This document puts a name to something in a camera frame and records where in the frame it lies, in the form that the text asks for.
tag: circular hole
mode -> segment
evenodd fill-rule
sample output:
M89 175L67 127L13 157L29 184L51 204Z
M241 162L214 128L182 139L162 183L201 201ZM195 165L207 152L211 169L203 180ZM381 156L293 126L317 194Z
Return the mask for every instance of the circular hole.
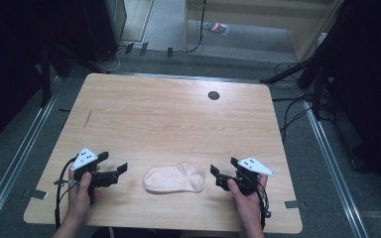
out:
M216 91L210 91L210 92L208 93L208 97L209 97L209 99L211 99L211 100L217 100L217 99L219 98L219 93L216 92Z

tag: metal frame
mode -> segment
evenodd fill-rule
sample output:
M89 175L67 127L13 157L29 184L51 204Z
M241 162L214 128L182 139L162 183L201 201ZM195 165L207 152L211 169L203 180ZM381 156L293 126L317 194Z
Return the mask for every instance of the metal frame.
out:
M18 148L17 153L15 154L14 158L11 161L11 164L5 172L5 175L2 177L0 181L0 210L4 205L12 186L17 180L17 177L20 174L23 165L27 161L30 151L33 148L40 132L42 131L42 128L46 120L48 119L49 114L52 111L52 108L55 104L56 96L59 91L59 87L60 79L59 77L57 77L55 81L55 93L50 98L48 103L44 107L40 108L32 126L30 127L29 131L24 137L23 142Z
M304 102L304 106L306 109L311 108L307 102ZM361 214L357 209L357 205L355 204L354 198L351 195L348 185L345 183L345 179L342 175L341 170L339 169L338 162L335 159L332 148L326 138L326 134L323 130L323 127L321 126L320 121L316 119L312 110L308 111L308 117L312 128L314 129L315 135L317 136L317 142L323 153L324 160L326 161L327 168L329 170L333 184L335 185L336 192L338 193L354 237L369 237L363 219L361 218Z
M147 34L148 24L150 23L151 16L153 15L153 10L154 10L154 5L155 5L156 0L150 0L150 1L151 1L150 7L148 8L147 17L145 18L145 22L144 22L142 31L140 33L139 39L137 39L137 40L120 40L118 42L119 44L122 44L122 43L123 44L131 44L131 43L143 44L145 36Z

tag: wire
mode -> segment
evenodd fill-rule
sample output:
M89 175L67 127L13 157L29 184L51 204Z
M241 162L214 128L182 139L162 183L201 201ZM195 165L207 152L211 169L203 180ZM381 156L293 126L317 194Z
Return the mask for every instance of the wire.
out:
M202 17L200 19L199 42L197 43L195 48L193 48L190 51L184 52L184 54L191 54L191 53L193 53L194 51L196 51L196 49L199 47L200 43L202 42L202 30L203 30L202 26L203 26L203 18L205 16L206 0L203 0L203 5L201 7L202 7Z
M326 89L326 85L324 84L322 86L321 92L320 92L320 99L319 99L319 105L317 109L317 116L318 119L323 120L323 121L332 121L333 120L333 115L331 112L331 104L332 103L332 96ZM329 116L327 118L324 118L320 115L321 111L326 111L329 113Z
M106 68L106 67L104 67L103 65L101 65L100 63L96 63L96 65L97 66L99 66L99 67L101 67L102 69L104 69L104 70L106 70L107 72L111 72L111 71L114 71L114 70L116 70L117 68L119 68L119 66L120 66L120 58L119 58L119 53L121 52L121 51L123 51L123 50L125 50L126 49L126 47L120 47L119 49L118 49L118 51L116 52L116 58L117 58L117 66L116 67L114 67L114 68Z
M205 6L205 4L206 4L206 1L204 1L202 5L197 6L197 5L196 5L196 0L193 0L193 6L194 6L195 8L203 8L203 7Z
M280 133L282 133L282 141L283 144L286 140L286 135L287 135L287 128L293 124L296 120L302 118L307 111L309 111L312 108L305 109L302 112L298 113L296 116L293 117L293 119L290 122L287 122L287 117L290 111L290 108L298 101L303 100L306 102L312 102L313 101L313 95L312 94L305 94L297 98L278 98L278 99L273 99L273 101L289 101L291 100L292 102L289 104L289 106L286 109L286 112L284 114L284 126L280 129Z
M60 198L60 202L62 201L62 198L64 198L64 195L69 192L75 185L78 185L79 181L76 181L74 185L70 186L64 193L62 193L62 196Z
M75 161L76 157L75 158L72 158L70 159L63 167L62 171L61 171L61 175L60 175L60 180L64 179L64 172L66 171L67 167L70 165L70 163L73 163ZM57 227L57 230L60 228L61 226L61 212L60 212L60 204L61 204L61 188L63 187L63 184L60 183L58 184L58 191L57 191L57 204L56 204L56 208L55 208L55 225Z
M198 21L195 21L195 25L196 25L196 30L199 32L199 35L202 34L202 31L201 31L202 28L199 26ZM199 55L202 54L202 52L204 50L202 42L200 42L200 46L202 47L202 50L198 53Z
M265 202L264 202L264 198L262 197L262 195L260 193L260 189L258 188L258 185L256 183L253 183L252 180L247 175L245 175L244 173L241 173L239 171L237 171L237 173L238 173L239 176L241 176L244 179L246 179L252 185L252 187L256 191L256 194L258 195L258 198L259 198L259 207L261 209L261 226L262 226L262 229L264 229L264 227L265 227L265 218L270 218L271 217L271 211L269 211L269 200L268 200L267 191L266 191L265 187L261 184L261 182L258 181L258 183L262 186L262 189L264 189L263 190L263 194L265 195Z
M288 64L287 69L289 69L292 65L297 65L297 64L299 64L299 63L298 63L298 62L280 62L280 63L277 63L277 65L275 65L275 68L274 68L274 73L275 73L275 75L278 75L278 73L277 73L277 69L278 69L278 67L279 67L280 65L282 65L282 64Z

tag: finger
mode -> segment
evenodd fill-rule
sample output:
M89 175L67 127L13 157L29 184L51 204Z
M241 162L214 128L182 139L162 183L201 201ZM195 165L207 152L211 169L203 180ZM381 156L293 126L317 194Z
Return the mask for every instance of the finger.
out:
M69 168L69 172L68 172L69 180L73 180L73 173L74 171Z
M267 186L267 181L268 181L268 176L267 175L261 175L261 174L259 174L259 183L265 189L266 189L266 186Z
M240 192L239 186L237 185L236 181L233 179L229 179L227 181L228 188L230 189L231 193L233 194L234 198L237 198L239 196L242 196L243 194Z
M82 175L81 182L79 184L78 196L88 196L88 187L91 183L91 174L85 172Z
M75 199L76 194L78 193L78 186L76 184L69 185L69 191L67 192L68 199Z
M94 199L97 200L100 197L100 189L97 187L94 189Z

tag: gray carpet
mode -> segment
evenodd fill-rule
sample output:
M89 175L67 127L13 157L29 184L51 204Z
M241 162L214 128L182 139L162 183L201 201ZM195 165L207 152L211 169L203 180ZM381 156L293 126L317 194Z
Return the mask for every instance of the gray carpet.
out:
M148 49L181 51L184 15L185 1L157 0L143 41L149 43ZM190 51L199 41L200 23L189 21L188 24ZM228 27L226 36L203 30L203 40L196 54L240 60L297 61L286 30L224 24Z
M258 83L259 78L274 75L275 63L255 60L219 59L191 55L175 55L167 58L165 53L147 52L143 57L138 51L120 56L120 66L112 73L156 73L229 78L232 81ZM110 65L116 65L111 59ZM68 78L61 81L56 104L24 164L10 195L0 211L0 237L50 237L53 225L32 225L24 222L23 214L29 198L20 194L25 188L35 187L62 130L66 112L70 109L89 70L74 64ZM273 98L300 95L291 77L271 87ZM17 147L26 134L39 109L39 92L23 111L8 125L0 136L0 178L11 162ZM275 109L280 127L290 102L276 102ZM289 118L304 109L296 103ZM369 211L381 211L381 178L354 172L349 165L347 153L340 143L338 133L331 123L324 123L332 146L339 159L347 183L361 211L366 212L365 223L370 237L381 237L381 215ZM305 116L289 127L285 151L298 201L306 207L301 209L304 229L298 235L268 234L268 237L352 237L351 228L341 206L324 162L317 138ZM90 237L94 227L82 230L81 237Z

